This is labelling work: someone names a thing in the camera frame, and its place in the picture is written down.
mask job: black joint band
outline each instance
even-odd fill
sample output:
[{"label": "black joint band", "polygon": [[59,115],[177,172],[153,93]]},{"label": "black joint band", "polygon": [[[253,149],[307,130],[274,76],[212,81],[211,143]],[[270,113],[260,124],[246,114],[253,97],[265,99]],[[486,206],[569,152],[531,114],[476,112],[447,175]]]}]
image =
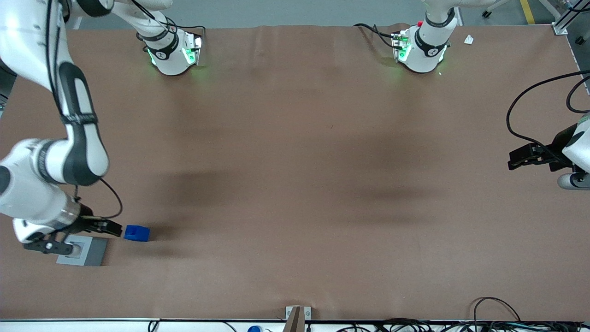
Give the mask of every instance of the black joint band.
[{"label": "black joint band", "polygon": [[97,118],[96,114],[92,113],[82,113],[78,114],[75,113],[74,115],[62,115],[61,116],[61,123],[65,125],[89,125],[89,124],[97,124],[99,119]]},{"label": "black joint band", "polygon": [[176,50],[176,48],[178,47],[178,40],[179,40],[178,35],[174,34],[174,39],[172,40],[172,42],[168,46],[161,48],[159,50],[152,48],[152,47],[148,47],[147,49],[156,58],[158,58],[160,60],[168,60],[168,58],[170,57],[170,54],[172,54],[172,52],[174,52]]},{"label": "black joint band", "polygon": [[418,48],[424,52],[424,55],[429,58],[437,56],[447,46],[448,43],[448,40],[444,44],[436,46],[426,43],[420,37],[420,28],[416,30],[414,39],[416,40],[416,46],[418,46]]},{"label": "black joint band", "polygon": [[92,16],[100,17],[110,13],[112,8],[105,8],[99,0],[78,0],[78,5],[82,10]]},{"label": "black joint band", "polygon": [[164,39],[164,37],[166,37],[166,35],[168,33],[176,34],[176,25],[174,24],[174,22],[171,19],[169,19],[168,17],[166,17],[166,22],[167,22],[166,29],[164,29],[164,31],[162,31],[159,35],[155,35],[155,36],[151,36],[151,37],[146,37],[144,35],[140,35],[141,38],[143,39],[143,41],[158,41],[158,40]]},{"label": "black joint band", "polygon": [[430,25],[431,27],[435,27],[435,28],[444,28],[447,25],[449,25],[449,23],[453,20],[453,18],[455,18],[455,9],[451,8],[448,11],[448,16],[447,16],[447,20],[442,22],[442,23],[436,23],[436,22],[432,22],[431,20],[428,19],[428,15],[426,15],[426,24]]}]

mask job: green led light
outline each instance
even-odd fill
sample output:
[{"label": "green led light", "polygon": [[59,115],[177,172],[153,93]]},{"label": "green led light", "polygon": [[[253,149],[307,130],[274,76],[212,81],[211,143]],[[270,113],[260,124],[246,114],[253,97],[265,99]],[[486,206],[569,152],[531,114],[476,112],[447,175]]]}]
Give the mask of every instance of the green led light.
[{"label": "green led light", "polygon": [[153,59],[152,52],[149,50],[149,48],[148,48],[148,50],[147,50],[147,53],[149,54],[149,57],[152,59],[152,64],[153,64],[154,66],[156,66],[156,60],[154,60],[154,59]]},{"label": "green led light", "polygon": [[191,51],[190,49],[187,50],[184,47],[182,48],[182,51],[185,53],[186,62],[188,62],[189,64],[194,64],[196,61],[195,52]]}]

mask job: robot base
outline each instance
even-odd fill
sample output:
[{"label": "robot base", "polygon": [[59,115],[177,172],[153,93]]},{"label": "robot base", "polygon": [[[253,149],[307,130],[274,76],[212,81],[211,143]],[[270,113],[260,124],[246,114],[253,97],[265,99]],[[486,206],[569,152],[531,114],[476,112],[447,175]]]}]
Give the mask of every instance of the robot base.
[{"label": "robot base", "polygon": [[76,250],[68,256],[59,255],[58,264],[78,266],[100,266],[107,249],[107,239],[102,237],[68,235],[65,243],[74,245]]},{"label": "robot base", "polygon": [[160,51],[152,51],[148,48],[147,53],[152,59],[152,64],[158,70],[168,76],[176,76],[184,73],[189,67],[197,65],[201,55],[202,37],[185,32],[182,29],[176,30],[179,42],[176,48],[166,54]]},{"label": "robot base", "polygon": [[394,49],[395,61],[404,64],[408,69],[417,73],[428,73],[436,68],[439,62],[443,60],[443,55],[447,50],[445,46],[438,54],[433,57],[427,57],[415,41],[416,30],[418,26],[411,26],[407,30],[402,30],[399,34],[392,35],[392,42],[395,46],[402,47],[401,50]]}]

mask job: metal bracket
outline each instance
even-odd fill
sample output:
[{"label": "metal bracket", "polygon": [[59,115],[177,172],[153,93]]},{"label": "metal bracket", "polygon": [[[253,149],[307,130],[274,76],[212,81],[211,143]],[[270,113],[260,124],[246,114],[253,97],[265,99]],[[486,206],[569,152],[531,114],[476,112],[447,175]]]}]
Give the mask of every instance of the metal bracket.
[{"label": "metal bracket", "polygon": [[553,28],[553,33],[555,35],[567,35],[568,34],[568,29],[566,29],[566,28],[564,28],[562,30],[557,29],[555,22],[551,23],[551,27]]},{"label": "metal bracket", "polygon": [[[295,308],[295,307],[301,307],[301,305],[290,305],[288,307],[285,307],[285,319],[286,320],[289,319],[289,315],[291,314],[291,311],[293,311],[293,308]],[[312,308],[311,307],[303,307],[303,312],[304,312],[305,320],[312,319]]]},{"label": "metal bracket", "polygon": [[305,321],[312,318],[312,308],[302,305],[286,307],[285,313],[287,313],[287,322],[283,332],[304,332]]}]

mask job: black cable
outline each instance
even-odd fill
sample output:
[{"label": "black cable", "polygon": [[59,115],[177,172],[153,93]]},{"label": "black cable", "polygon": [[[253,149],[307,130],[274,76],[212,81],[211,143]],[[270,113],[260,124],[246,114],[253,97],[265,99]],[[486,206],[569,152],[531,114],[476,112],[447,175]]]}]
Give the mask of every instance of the black cable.
[{"label": "black cable", "polygon": [[51,93],[53,95],[53,100],[55,104],[59,108],[61,112],[61,106],[59,98],[57,97],[57,92],[55,91],[55,86],[53,84],[53,77],[51,77],[51,60],[50,60],[50,51],[49,51],[49,31],[51,28],[51,3],[53,0],[49,0],[47,3],[47,14],[45,17],[45,64],[47,66],[47,76],[49,79],[49,87],[51,88]]},{"label": "black cable", "polygon": [[149,324],[147,325],[147,332],[155,332],[156,329],[158,328],[158,325],[160,325],[160,321],[150,321]]},{"label": "black cable", "polygon": [[362,330],[362,331],[364,331],[364,332],[373,332],[373,331],[369,330],[369,329],[368,329],[368,328],[366,328],[366,327],[362,327],[362,326],[354,326],[354,325],[353,325],[353,326],[349,326],[349,327],[345,327],[345,328],[341,328],[340,330],[338,330],[338,331],[336,331],[336,332],[345,332],[345,331],[346,331],[346,330],[348,330],[349,328],[354,328],[354,329],[357,329],[357,328],[358,328],[359,330]]},{"label": "black cable", "polygon": [[387,40],[385,40],[385,38],[383,38],[383,37],[389,37],[389,38],[391,38],[391,35],[388,35],[388,34],[385,34],[384,32],[381,32],[381,31],[379,31],[379,29],[377,29],[377,25],[376,25],[376,24],[375,24],[375,25],[373,25],[373,27],[370,27],[370,26],[368,26],[368,25],[366,25],[366,24],[364,24],[364,23],[357,23],[357,24],[353,25],[353,27],[362,27],[362,28],[367,28],[367,29],[369,29],[369,30],[370,30],[372,33],[374,33],[374,34],[378,35],[378,36],[379,36],[379,38],[381,39],[381,41],[383,41],[383,43],[385,43],[385,45],[387,45],[387,46],[389,46],[389,47],[391,47],[391,48],[394,48],[394,49],[396,49],[396,50],[401,50],[401,49],[403,49],[401,46],[395,46],[395,45],[392,45],[392,44],[388,43],[388,42],[387,42]]},{"label": "black cable", "polygon": [[2,71],[6,72],[6,74],[10,75],[10,76],[14,76],[16,77],[16,74],[11,73],[10,71],[6,70],[4,67],[0,66],[0,68],[2,69]]},{"label": "black cable", "polygon": [[185,26],[185,25],[177,25],[176,23],[174,23],[174,21],[172,21],[170,18],[166,17],[166,19],[170,20],[172,22],[172,24],[168,23],[168,22],[162,22],[158,19],[156,19],[156,17],[149,11],[147,10],[144,6],[142,6],[140,3],[138,3],[136,0],[131,0],[131,2],[136,5],[139,10],[141,10],[147,17],[154,19],[155,21],[159,22],[160,24],[163,24],[167,27],[176,27],[176,28],[182,28],[182,29],[192,29],[192,28],[201,28],[203,29],[203,33],[205,32],[205,27],[202,25],[193,25],[193,26]]},{"label": "black cable", "polygon": [[78,196],[78,189],[79,189],[79,186],[76,184],[74,186],[74,201],[76,203],[78,203],[81,200],[80,196]]},{"label": "black cable", "polygon": [[568,97],[565,99],[565,105],[568,107],[568,109],[570,111],[572,111],[573,113],[580,113],[580,114],[586,114],[588,112],[590,112],[590,109],[585,109],[585,110],[580,110],[580,109],[575,109],[574,107],[572,107],[572,96],[573,94],[576,92],[576,90],[582,85],[584,84],[584,82],[586,82],[587,80],[590,80],[590,76],[583,78],[580,80],[580,82],[577,82],[576,85],[573,86],[573,88],[569,91],[568,93]]},{"label": "black cable", "polygon": [[373,33],[375,34],[380,34],[383,37],[389,37],[391,38],[391,35],[388,35],[384,32],[380,32],[379,30],[376,29],[376,25],[373,25],[373,27],[369,26],[368,24],[364,24],[364,23],[357,23],[355,25],[353,25],[353,27],[363,27],[363,28],[367,28],[369,30],[371,30]]},{"label": "black cable", "polygon": [[582,75],[583,74],[589,74],[589,73],[590,73],[590,70],[582,70],[582,71],[576,71],[574,73],[563,74],[563,75],[552,77],[550,79],[546,79],[546,80],[541,81],[539,83],[535,83],[535,84],[529,86],[528,88],[526,88],[526,90],[522,91],[518,95],[518,97],[515,98],[515,100],[512,102],[512,104],[508,108],[508,112],[506,113],[506,127],[508,128],[508,131],[512,135],[514,135],[514,136],[516,136],[518,138],[522,138],[522,139],[524,139],[526,141],[535,143],[536,145],[538,145],[541,148],[543,148],[548,154],[550,154],[552,157],[554,157],[557,161],[561,162],[564,165],[571,166],[571,163],[570,162],[565,162],[565,160],[563,160],[561,157],[558,157],[557,155],[555,155],[551,150],[549,150],[548,147],[546,147],[545,145],[543,145],[541,142],[537,141],[536,139],[530,138],[528,136],[521,135],[521,134],[515,132],[514,130],[512,130],[512,126],[510,124],[510,115],[512,114],[512,110],[514,109],[514,106],[520,100],[520,98],[522,98],[522,96],[524,96],[527,92],[531,91],[532,89],[534,89],[534,88],[536,88],[536,87],[538,87],[540,85],[546,84],[546,83],[550,83],[550,82],[557,81],[557,80],[560,80],[560,79],[565,79],[567,77],[572,77],[572,76],[576,76],[576,75],[580,75],[580,74],[582,74]]},{"label": "black cable", "polygon": [[119,197],[119,194],[117,194],[115,189],[113,189],[113,187],[111,187],[111,185],[107,181],[105,181],[103,178],[101,178],[100,181],[102,183],[104,183],[104,185],[106,185],[110,189],[110,191],[114,194],[114,196],[117,197],[117,201],[119,202],[119,211],[117,213],[113,214],[112,216],[106,216],[106,217],[101,217],[101,218],[102,219],[112,219],[112,218],[119,217],[121,215],[121,213],[123,213],[123,201],[121,201],[121,197]]},{"label": "black cable", "polygon": [[572,8],[568,8],[568,11],[570,12],[590,12],[590,8],[582,8],[582,9],[576,9],[574,7]]},{"label": "black cable", "polygon": [[55,33],[55,50],[53,51],[53,84],[55,85],[55,103],[57,104],[57,107],[59,108],[61,113],[61,102],[58,91],[59,84],[57,83],[57,53],[60,49],[60,32],[61,27],[57,27],[57,32]]},{"label": "black cable", "polygon": [[473,323],[477,324],[477,307],[479,307],[479,305],[480,305],[480,304],[481,304],[483,301],[485,301],[485,300],[494,300],[494,301],[496,301],[496,302],[503,303],[505,306],[509,307],[509,308],[510,308],[510,310],[512,310],[512,312],[514,313],[514,316],[516,317],[516,319],[517,319],[518,321],[521,321],[521,319],[520,319],[520,315],[518,315],[518,313],[516,312],[516,310],[514,310],[514,308],[513,308],[513,307],[512,307],[510,304],[508,304],[506,301],[504,301],[504,300],[502,300],[502,299],[500,299],[500,298],[497,298],[497,297],[482,297],[482,298],[480,298],[480,300],[479,300],[479,301],[476,303],[475,307],[473,307]]},{"label": "black cable", "polygon": [[224,321],[223,322],[225,325],[229,326],[232,330],[234,330],[234,332],[238,332],[235,327],[233,327],[232,325],[230,325],[228,322]]}]

